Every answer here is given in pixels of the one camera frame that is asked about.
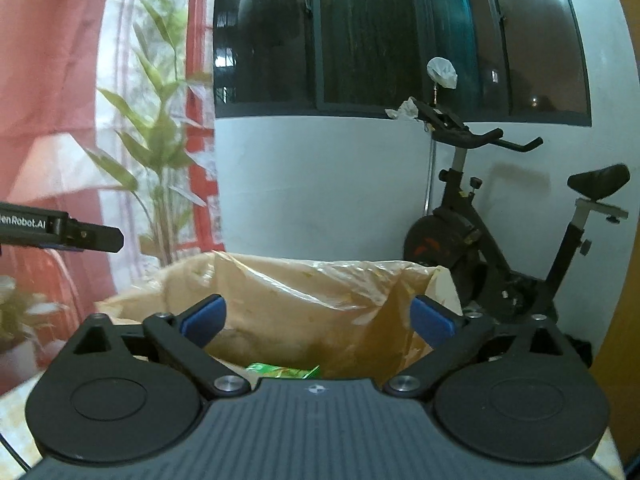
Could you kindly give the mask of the green snack packet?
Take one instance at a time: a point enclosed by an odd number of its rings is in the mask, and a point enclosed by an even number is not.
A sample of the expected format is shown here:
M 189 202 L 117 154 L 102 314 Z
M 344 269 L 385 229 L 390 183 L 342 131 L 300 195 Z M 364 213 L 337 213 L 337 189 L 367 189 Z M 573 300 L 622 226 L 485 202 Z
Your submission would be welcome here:
M 271 365 L 267 363 L 252 363 L 245 367 L 247 372 L 256 374 L 259 377 L 279 378 L 279 379 L 309 379 L 317 378 L 321 375 L 319 365 L 310 370 L 300 370 L 299 368 Z

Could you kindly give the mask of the black exercise bike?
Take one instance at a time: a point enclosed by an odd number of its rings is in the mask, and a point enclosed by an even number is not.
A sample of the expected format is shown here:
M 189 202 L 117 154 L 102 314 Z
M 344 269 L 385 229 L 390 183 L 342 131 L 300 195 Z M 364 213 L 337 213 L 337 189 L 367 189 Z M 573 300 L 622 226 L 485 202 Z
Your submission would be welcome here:
M 536 136 L 527 143 L 510 142 L 504 140 L 500 128 L 477 134 L 441 105 L 416 98 L 409 103 L 432 140 L 452 148 L 454 157 L 437 176 L 444 186 L 440 203 L 408 229 L 402 246 L 404 258 L 424 266 L 443 266 L 450 272 L 464 306 L 476 304 L 500 322 L 518 322 L 531 316 L 556 318 L 555 296 L 568 269 L 577 254 L 586 254 L 591 247 L 585 237 L 590 214 L 602 214 L 611 223 L 628 216 L 625 209 L 607 200 L 629 182 L 629 168 L 619 162 L 568 177 L 568 187 L 578 195 L 575 209 L 549 270 L 536 276 L 513 265 L 515 252 L 506 245 L 522 234 L 525 240 L 516 246 L 532 247 L 529 237 L 537 233 L 537 228 L 530 223 L 516 228 L 513 214 L 503 221 L 486 221 L 476 203 L 483 181 L 468 176 L 465 164 L 469 152 L 486 146 L 525 154 L 540 148 L 544 141 Z

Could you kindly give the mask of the cardboard box with plastic liner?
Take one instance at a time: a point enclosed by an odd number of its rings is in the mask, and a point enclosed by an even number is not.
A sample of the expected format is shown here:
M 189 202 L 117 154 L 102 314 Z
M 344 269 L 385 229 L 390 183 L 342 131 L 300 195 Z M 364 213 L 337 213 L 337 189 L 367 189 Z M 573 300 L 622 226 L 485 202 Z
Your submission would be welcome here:
M 382 385 L 430 353 L 410 326 L 410 302 L 429 296 L 462 307 L 449 271 L 407 261 L 311 261 L 208 252 L 157 271 L 96 303 L 116 323 L 179 314 L 224 297 L 224 329 L 207 352 L 234 368 L 253 363 L 311 370 L 326 379 Z

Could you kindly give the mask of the wooden door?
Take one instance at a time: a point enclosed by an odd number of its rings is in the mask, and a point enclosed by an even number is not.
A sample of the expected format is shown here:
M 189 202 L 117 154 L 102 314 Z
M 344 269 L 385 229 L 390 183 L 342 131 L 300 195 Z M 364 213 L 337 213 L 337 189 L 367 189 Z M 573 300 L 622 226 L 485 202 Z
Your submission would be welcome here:
M 610 427 L 623 462 L 639 451 L 639 270 L 629 269 L 592 374 L 611 404 Z

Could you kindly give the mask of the metal pole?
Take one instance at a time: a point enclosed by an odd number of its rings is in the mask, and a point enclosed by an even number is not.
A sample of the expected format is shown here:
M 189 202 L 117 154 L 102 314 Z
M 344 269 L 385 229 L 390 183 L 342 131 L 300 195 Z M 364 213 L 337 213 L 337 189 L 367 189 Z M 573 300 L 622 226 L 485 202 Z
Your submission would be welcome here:
M 433 95 L 431 100 L 431 107 L 437 105 L 437 90 L 438 84 L 434 82 L 433 84 Z M 425 200 L 424 200 L 424 216 L 429 214 L 432 209 L 432 197 L 433 197 L 433 180 L 434 180 L 434 172 L 435 172 L 435 160 L 436 160 L 436 142 L 433 140 L 432 130 L 433 127 L 431 124 L 425 124 L 425 132 L 428 133 L 430 137 L 430 144 L 428 147 L 430 148 L 430 154 L 428 154 L 427 159 L 427 179 L 426 179 L 426 192 L 425 192 Z

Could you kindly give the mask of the floral red curtain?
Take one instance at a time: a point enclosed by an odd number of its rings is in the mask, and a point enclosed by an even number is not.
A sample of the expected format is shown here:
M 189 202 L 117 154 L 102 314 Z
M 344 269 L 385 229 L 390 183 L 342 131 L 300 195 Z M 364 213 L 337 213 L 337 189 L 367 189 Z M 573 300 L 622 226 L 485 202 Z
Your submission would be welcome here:
M 1 0 L 1 197 L 114 226 L 114 254 L 3 246 L 1 388 L 105 299 L 219 250 L 215 0 Z

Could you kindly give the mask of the checkered floral tablecloth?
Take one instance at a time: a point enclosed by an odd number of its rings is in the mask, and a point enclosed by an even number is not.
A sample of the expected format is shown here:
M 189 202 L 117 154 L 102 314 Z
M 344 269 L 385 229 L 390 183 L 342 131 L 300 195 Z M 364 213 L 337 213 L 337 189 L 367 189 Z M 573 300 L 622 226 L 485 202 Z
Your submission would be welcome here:
M 35 466 L 41 460 L 25 419 L 26 400 L 40 377 L 41 373 L 38 373 L 1 396 L 2 436 L 28 466 Z

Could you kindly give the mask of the white crumpled cloth on bike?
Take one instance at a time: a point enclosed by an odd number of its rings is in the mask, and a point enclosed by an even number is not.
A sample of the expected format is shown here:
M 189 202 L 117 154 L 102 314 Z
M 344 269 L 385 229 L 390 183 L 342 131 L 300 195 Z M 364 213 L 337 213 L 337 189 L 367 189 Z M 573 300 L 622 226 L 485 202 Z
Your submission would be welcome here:
M 393 120 L 417 120 L 419 117 L 419 109 L 416 106 L 416 102 L 414 102 L 413 97 L 409 96 L 408 99 L 402 102 L 398 108 L 386 108 L 385 114 L 388 118 Z

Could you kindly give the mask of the white plastic bag on pole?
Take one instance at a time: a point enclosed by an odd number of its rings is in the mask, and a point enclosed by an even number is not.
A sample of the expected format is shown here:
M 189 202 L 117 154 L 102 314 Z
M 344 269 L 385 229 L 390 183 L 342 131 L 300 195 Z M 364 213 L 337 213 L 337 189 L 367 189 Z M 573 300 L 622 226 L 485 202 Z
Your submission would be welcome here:
M 445 89 L 455 89 L 458 85 L 458 73 L 448 58 L 434 56 L 426 64 L 427 75 L 434 84 Z

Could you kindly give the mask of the dark window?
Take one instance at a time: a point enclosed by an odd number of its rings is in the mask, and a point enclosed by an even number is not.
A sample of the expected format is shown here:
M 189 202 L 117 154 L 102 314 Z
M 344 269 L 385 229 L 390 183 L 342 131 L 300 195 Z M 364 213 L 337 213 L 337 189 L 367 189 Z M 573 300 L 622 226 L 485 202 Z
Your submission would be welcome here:
M 467 122 L 591 122 L 570 0 L 215 0 L 214 97 L 224 118 L 381 117 L 432 100 Z

